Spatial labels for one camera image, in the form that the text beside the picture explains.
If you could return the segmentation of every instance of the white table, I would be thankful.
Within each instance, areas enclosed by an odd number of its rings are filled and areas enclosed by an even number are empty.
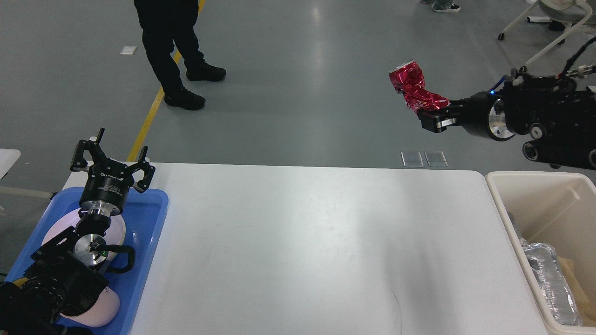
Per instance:
[[[154,165],[131,334],[547,333],[477,172]]]

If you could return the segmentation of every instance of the person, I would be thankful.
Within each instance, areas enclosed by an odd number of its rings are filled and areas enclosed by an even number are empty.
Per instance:
[[[226,70],[207,64],[198,50],[194,25],[198,17],[198,0],[134,0],[147,59],[162,85],[164,101],[186,110],[199,110],[205,99],[182,84],[178,65],[172,59],[174,43],[184,58],[186,77],[190,81],[219,82]]]
[[[423,4],[429,4],[432,0],[420,0]],[[433,11],[437,13],[457,13],[461,7],[453,3],[453,0],[435,0]]]

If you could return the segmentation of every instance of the black cable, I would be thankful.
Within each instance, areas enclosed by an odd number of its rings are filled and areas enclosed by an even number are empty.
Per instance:
[[[586,48],[588,47],[588,45],[590,45],[594,42],[596,42],[596,37],[591,38],[588,42],[586,42],[586,44],[582,45],[582,47],[579,48],[579,50],[575,53],[575,55],[571,56],[571,58],[567,60],[567,64],[565,65],[563,72],[561,72],[561,74],[559,76],[565,77],[567,71],[569,71],[571,69],[571,67],[573,66],[573,63],[575,63],[575,61],[578,60],[579,56],[581,54],[583,54],[584,51],[586,51]]]

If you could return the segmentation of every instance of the yellow floor line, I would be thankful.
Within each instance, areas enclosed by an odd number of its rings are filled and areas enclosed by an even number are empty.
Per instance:
[[[201,10],[203,10],[204,5],[205,5],[205,0],[200,0],[198,3],[198,13],[199,14],[201,14]],[[176,62],[176,64],[178,64],[181,57],[182,57],[182,55],[180,54],[180,52],[176,51],[176,55],[174,55],[174,61]],[[159,91],[157,91],[157,95],[155,96],[155,99],[153,100],[151,108],[149,109],[149,113],[147,113],[147,117],[145,118],[145,121],[143,122],[143,125],[141,126],[141,130],[139,131],[139,134],[136,136],[136,140],[135,140],[135,143],[132,145],[131,152],[128,154],[128,157],[126,158],[127,162],[134,162],[136,160],[136,156],[138,155],[139,151],[141,150],[141,146],[143,145],[143,142],[145,141],[145,137],[147,137],[149,128],[151,127],[151,124],[153,123],[153,119],[155,118],[155,115],[157,114],[157,110],[159,109],[159,105],[162,104],[162,101],[163,101],[163,88],[160,87]]]

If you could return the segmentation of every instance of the sneaker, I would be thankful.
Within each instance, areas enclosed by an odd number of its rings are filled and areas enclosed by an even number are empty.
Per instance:
[[[433,8],[433,11],[435,11],[437,13],[457,13],[460,11],[460,9],[461,9],[460,6],[453,4],[453,5],[451,5],[451,7],[445,8],[444,10],[436,10]]]
[[[165,94],[163,101],[172,107],[182,107],[186,110],[199,110],[205,107],[205,98],[198,94],[180,87],[178,90],[169,91]]]
[[[209,65],[205,60],[201,60],[197,66],[187,71],[187,78],[192,82],[198,82],[200,80],[220,82],[225,79],[225,69]]]

